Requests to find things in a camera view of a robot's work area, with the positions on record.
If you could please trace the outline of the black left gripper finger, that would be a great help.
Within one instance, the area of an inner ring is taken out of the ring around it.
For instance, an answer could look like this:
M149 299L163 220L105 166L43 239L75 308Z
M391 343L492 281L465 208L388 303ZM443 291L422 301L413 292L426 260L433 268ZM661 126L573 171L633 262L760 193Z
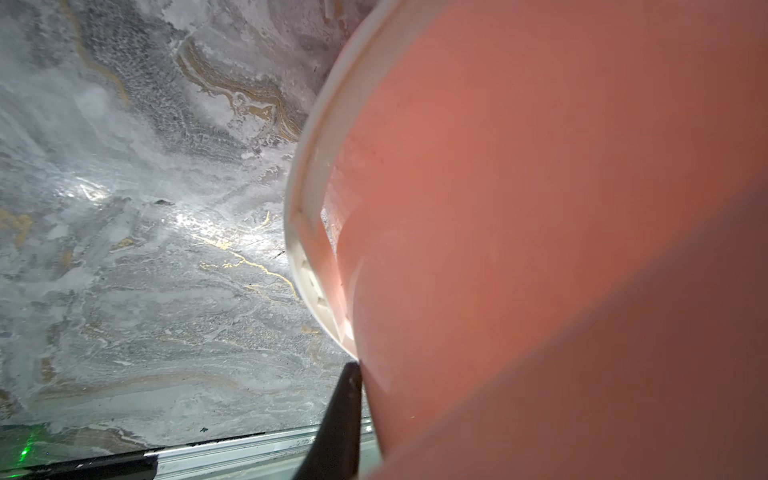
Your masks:
M360 364L344 365L315 439L293 478L356 479L360 465L363 383Z

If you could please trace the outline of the pink plastic bucket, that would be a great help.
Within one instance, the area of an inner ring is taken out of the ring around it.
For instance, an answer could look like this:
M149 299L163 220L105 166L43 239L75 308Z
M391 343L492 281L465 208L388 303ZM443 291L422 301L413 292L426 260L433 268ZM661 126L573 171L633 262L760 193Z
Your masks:
M376 479L763 479L767 5L381 1L285 241Z

